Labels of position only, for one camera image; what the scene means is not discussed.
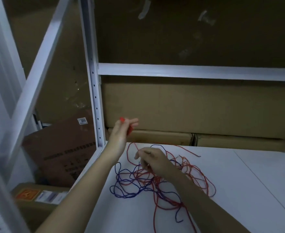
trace person's left arm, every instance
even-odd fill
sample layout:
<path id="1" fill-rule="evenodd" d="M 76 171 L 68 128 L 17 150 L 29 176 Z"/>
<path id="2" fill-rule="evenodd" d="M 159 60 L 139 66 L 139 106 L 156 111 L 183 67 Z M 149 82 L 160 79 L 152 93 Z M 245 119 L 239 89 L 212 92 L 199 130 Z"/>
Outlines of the person's left arm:
<path id="1" fill-rule="evenodd" d="M 138 119 L 126 119 L 123 124 L 118 120 L 115 123 L 109 142 L 100 156 L 36 233 L 85 231 L 108 174 L 124 152 L 130 124 L 137 126 Z"/>

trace forearm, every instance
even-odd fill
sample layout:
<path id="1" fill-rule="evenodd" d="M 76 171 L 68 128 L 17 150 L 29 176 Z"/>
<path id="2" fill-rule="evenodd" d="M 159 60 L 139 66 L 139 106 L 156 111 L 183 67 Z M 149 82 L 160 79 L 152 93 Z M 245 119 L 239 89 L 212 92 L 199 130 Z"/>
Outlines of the forearm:
<path id="1" fill-rule="evenodd" d="M 171 183 L 202 233 L 249 233 L 241 223 L 211 200 L 179 170 L 172 173 Z"/>
<path id="2" fill-rule="evenodd" d="M 84 232 L 113 165 L 103 151 L 36 233 Z"/>

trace white label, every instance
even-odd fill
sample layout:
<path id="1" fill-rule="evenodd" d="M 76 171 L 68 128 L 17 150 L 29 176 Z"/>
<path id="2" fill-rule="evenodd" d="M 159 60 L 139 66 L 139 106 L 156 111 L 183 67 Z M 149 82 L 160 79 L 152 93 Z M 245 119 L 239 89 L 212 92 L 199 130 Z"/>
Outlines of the white label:
<path id="1" fill-rule="evenodd" d="M 59 193 L 59 192 L 44 190 L 35 201 L 46 204 L 60 204 L 60 202 L 62 202 L 62 200 L 66 197 L 67 194 L 68 194 L 67 191 Z"/>
<path id="2" fill-rule="evenodd" d="M 85 117 L 84 118 L 79 118 L 78 122 L 79 122 L 80 125 L 87 124 L 87 121 L 86 121 Z"/>

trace person's right hand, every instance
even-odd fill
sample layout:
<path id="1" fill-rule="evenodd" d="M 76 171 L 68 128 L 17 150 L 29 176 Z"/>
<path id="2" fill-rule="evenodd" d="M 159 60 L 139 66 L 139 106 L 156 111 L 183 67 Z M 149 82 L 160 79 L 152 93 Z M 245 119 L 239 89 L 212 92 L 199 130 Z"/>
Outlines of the person's right hand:
<path id="1" fill-rule="evenodd" d="M 135 159 L 140 157 L 143 169 L 153 171 L 156 175 L 171 182 L 171 178 L 178 169 L 168 160 L 166 155 L 156 148 L 145 147 L 137 151 Z"/>

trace hand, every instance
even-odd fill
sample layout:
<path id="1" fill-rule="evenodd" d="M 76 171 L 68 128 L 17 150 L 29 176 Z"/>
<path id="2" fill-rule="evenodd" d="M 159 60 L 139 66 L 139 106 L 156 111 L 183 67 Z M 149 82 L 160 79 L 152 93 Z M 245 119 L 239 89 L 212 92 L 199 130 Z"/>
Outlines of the hand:
<path id="1" fill-rule="evenodd" d="M 124 123 L 120 120 L 115 122 L 114 128 L 110 134 L 108 144 L 106 145 L 104 152 L 113 160 L 114 164 L 117 163 L 120 156 L 124 152 L 126 146 L 126 134 L 129 125 L 133 127 L 138 126 L 138 118 L 125 119 Z"/>
<path id="2" fill-rule="evenodd" d="M 171 182 L 174 173 L 178 169 L 172 164 L 166 155 L 156 148 L 145 147 L 137 151 L 135 159 L 140 157 L 140 163 L 143 169 L 153 171 L 156 175 L 163 177 Z"/>

